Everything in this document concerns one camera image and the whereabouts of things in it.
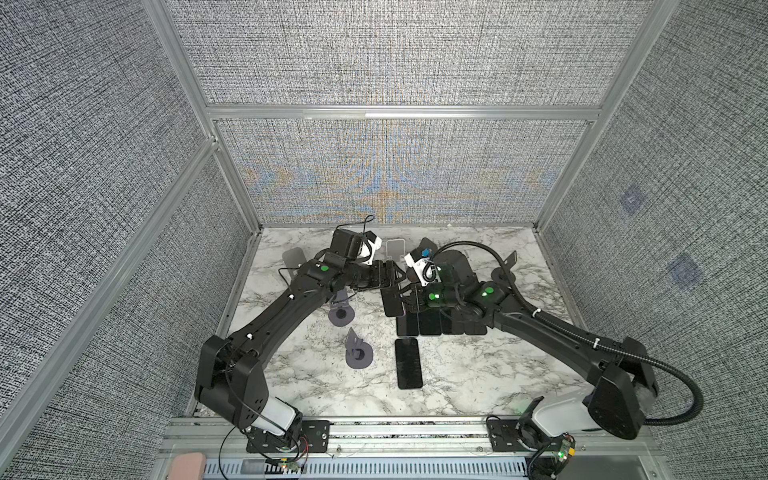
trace pink object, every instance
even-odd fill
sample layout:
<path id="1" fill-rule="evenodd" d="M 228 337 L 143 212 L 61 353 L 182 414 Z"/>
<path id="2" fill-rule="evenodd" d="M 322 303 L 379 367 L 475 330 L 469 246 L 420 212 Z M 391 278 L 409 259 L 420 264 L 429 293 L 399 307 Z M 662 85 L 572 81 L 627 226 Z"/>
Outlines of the pink object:
<path id="1" fill-rule="evenodd" d="M 184 453 L 170 464 L 168 480 L 201 480 L 205 471 L 205 455 Z"/>

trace marble tabletop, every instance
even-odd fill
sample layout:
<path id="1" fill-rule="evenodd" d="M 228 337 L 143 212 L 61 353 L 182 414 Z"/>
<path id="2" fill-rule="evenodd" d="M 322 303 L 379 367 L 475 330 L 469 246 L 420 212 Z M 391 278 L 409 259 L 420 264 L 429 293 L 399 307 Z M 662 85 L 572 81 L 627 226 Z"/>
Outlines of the marble tabletop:
<path id="1" fill-rule="evenodd" d="M 374 227 L 385 242 L 402 238 L 406 251 L 428 237 L 438 245 L 474 240 L 502 257 L 518 251 L 513 268 L 523 295 L 563 319 L 563 300 L 529 228 L 517 227 Z M 307 258 L 329 246 L 332 228 L 264 230 L 230 331 L 251 321 L 285 290 L 277 272 L 284 251 L 301 247 Z M 376 258 L 384 258 L 383 248 Z M 488 253 L 459 247 L 478 278 L 489 279 L 496 263 Z M 384 316 L 378 292 L 350 299 L 355 319 L 336 327 L 326 304 L 307 317 L 277 350 L 265 370 L 270 393 L 305 416 L 327 415 L 489 415 L 519 414 L 531 399 L 557 395 L 585 384 L 581 377 L 540 349 L 516 336 L 490 329 L 484 336 L 420 336 L 421 389 L 397 386 L 394 341 L 396 322 Z M 345 361 L 349 328 L 370 343 L 374 360 L 362 370 Z"/>

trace blue stain on wall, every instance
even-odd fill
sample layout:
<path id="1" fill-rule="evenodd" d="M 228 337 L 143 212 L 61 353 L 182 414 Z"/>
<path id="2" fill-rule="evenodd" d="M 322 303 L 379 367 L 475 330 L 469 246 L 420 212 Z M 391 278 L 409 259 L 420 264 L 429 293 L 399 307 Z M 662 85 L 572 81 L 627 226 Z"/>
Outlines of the blue stain on wall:
<path id="1" fill-rule="evenodd" d="M 681 253 L 667 264 L 667 272 L 681 290 L 687 290 L 704 278 L 701 268 L 688 253 Z"/>
<path id="2" fill-rule="evenodd" d="M 619 203 L 624 207 L 624 211 L 626 211 L 630 217 L 637 213 L 644 201 L 645 194 L 643 194 L 643 191 L 640 190 L 640 187 L 636 184 L 630 185 L 619 198 Z"/>

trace gray fabric wall panel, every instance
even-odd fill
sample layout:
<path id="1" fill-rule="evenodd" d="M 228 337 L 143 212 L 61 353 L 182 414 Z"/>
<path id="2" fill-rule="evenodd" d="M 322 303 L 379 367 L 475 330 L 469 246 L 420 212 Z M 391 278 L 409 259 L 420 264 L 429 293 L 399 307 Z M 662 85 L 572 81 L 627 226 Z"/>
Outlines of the gray fabric wall panel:
<path id="1" fill-rule="evenodd" d="M 203 135 L 139 0 L 0 8 L 2 414 Z"/>
<path id="2" fill-rule="evenodd" d="M 594 331 L 702 386 L 654 429 L 678 480 L 768 469 L 767 65 L 768 3 L 684 0 L 544 232 Z M 657 415 L 689 405 L 660 380 Z"/>
<path id="3" fill-rule="evenodd" d="M 262 221 L 533 223 L 583 121 L 222 120 Z"/>
<path id="4" fill-rule="evenodd" d="M 211 158 L 2 478 L 147 478 L 249 236 Z"/>
<path id="5" fill-rule="evenodd" d="M 168 0 L 209 102 L 600 104 L 652 0 Z"/>

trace robotic arm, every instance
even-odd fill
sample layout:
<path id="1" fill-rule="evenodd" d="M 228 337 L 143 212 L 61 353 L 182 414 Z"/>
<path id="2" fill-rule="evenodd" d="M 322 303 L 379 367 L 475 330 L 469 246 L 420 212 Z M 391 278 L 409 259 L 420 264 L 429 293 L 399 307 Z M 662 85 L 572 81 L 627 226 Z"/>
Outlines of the robotic arm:
<path id="1" fill-rule="evenodd" d="M 292 331 L 314 310 L 346 286 L 381 290 L 387 316 L 429 309 L 449 311 L 454 319 L 480 322 L 532 343 L 560 359 L 591 387 L 566 396 L 535 399 L 518 421 L 520 439 L 542 449 L 565 432 L 604 429 L 622 439 L 634 439 L 643 424 L 687 422 L 703 408 L 703 396 L 684 373 L 647 356 L 635 339 L 618 342 L 572 326 L 531 305 L 515 285 L 507 260 L 475 242 L 453 242 L 438 249 L 429 239 L 406 255 L 408 273 L 392 260 L 372 260 L 381 242 L 371 232 L 336 229 L 331 246 L 303 264 L 286 289 L 244 328 L 226 339 L 212 336 L 200 352 L 195 397 L 245 432 L 268 431 L 286 447 L 299 444 L 301 412 L 270 396 L 263 370 Z M 482 248 L 499 264 L 492 279 L 479 281 L 467 258 L 451 247 Z M 400 288 L 406 279 L 411 283 Z M 683 414 L 648 419 L 658 387 L 653 367 L 681 379 L 694 394 Z"/>

